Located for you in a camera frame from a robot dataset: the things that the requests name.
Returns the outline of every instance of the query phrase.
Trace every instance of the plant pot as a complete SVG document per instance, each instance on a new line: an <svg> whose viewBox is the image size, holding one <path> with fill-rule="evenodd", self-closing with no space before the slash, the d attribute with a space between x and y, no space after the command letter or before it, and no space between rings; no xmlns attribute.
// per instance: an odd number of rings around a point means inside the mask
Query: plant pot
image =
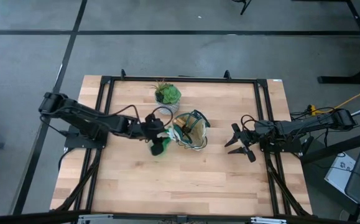
<svg viewBox="0 0 360 224"><path fill-rule="evenodd" d="M155 98L155 101L159 106L165 106L168 109L170 109L173 114L175 114L178 111L178 109L180 108L180 100L178 100L175 104L172 104L172 105L166 105L166 104L160 103L156 100L156 98ZM158 111L164 115L170 115L170 111L167 110L166 108L159 108Z"/></svg>

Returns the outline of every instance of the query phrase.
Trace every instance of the wooden table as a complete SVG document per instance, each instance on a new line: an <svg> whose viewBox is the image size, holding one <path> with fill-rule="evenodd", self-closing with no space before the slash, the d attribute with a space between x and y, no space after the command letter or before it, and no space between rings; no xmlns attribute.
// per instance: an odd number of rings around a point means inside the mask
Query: wooden table
<svg viewBox="0 0 360 224"><path fill-rule="evenodd" d="M100 80L101 76L85 76L78 99L80 103L95 107ZM116 81L110 113L134 104L144 119L157 107L151 84L155 83ZM209 120L207 147L197 152L171 142L167 152L152 156L143 141L110 134L101 156L92 212L272 215L264 155L258 144L251 147L257 159L253 163L242 154L227 154L240 143L224 148L233 135L232 123L240 125L244 114L258 119L253 85L174 84L182 92L180 110L176 114L197 109ZM274 119L290 119L282 82L268 80L268 84ZM135 112L131 109L123 114L134 116ZM169 119L169 116L156 115L163 122ZM253 128L253 124L248 123L247 127ZM77 149L62 161L51 208L58 207L78 183L84 156L85 150ZM311 213L300 161L291 154L282 153L282 163L288 188ZM87 193L88 186L83 192L81 208L85 207ZM280 211L284 213L278 187L277 196Z"/></svg>

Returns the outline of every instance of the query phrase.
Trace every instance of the green plant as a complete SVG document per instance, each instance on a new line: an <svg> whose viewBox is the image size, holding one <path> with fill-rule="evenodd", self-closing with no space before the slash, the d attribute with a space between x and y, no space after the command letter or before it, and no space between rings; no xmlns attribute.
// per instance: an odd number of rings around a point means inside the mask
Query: green plant
<svg viewBox="0 0 360 224"><path fill-rule="evenodd" d="M173 84L158 81L157 85L152 86L155 88L156 100L160 103L175 104L181 97L180 91Z"/></svg>

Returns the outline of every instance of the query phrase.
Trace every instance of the gray floor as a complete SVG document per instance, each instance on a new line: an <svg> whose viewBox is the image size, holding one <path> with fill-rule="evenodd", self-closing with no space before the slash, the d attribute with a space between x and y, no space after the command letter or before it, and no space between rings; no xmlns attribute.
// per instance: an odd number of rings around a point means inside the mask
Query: gray floor
<svg viewBox="0 0 360 224"><path fill-rule="evenodd" d="M72 29L80 0L0 0L0 29ZM360 13L360 1L354 1ZM341 2L224 0L89 0L81 30L356 30ZM37 108L57 77L69 36L0 36L0 215L9 213L40 121ZM360 70L360 38L250 36L78 36L61 88L76 98L84 75L191 75L279 78L291 111L308 104L335 106L360 92L360 85L319 85L320 75ZM345 108L360 109L360 98ZM54 121L59 128L66 124ZM332 133L329 144L360 134ZM49 131L24 212L49 208L64 139ZM358 150L350 154L356 157ZM315 215L339 218L341 205L308 188Z"/></svg>

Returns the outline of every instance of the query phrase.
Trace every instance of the potted plant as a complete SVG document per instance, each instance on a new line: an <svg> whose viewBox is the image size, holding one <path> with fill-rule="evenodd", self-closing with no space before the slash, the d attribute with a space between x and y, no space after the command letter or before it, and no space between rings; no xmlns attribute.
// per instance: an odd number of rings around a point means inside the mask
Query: potted plant
<svg viewBox="0 0 360 224"><path fill-rule="evenodd" d="M167 82L157 82L157 85L152 85L155 88L155 100L159 106L165 106L174 114L180 108L180 91L173 85ZM170 112L165 108L159 108L159 112L169 115Z"/></svg>

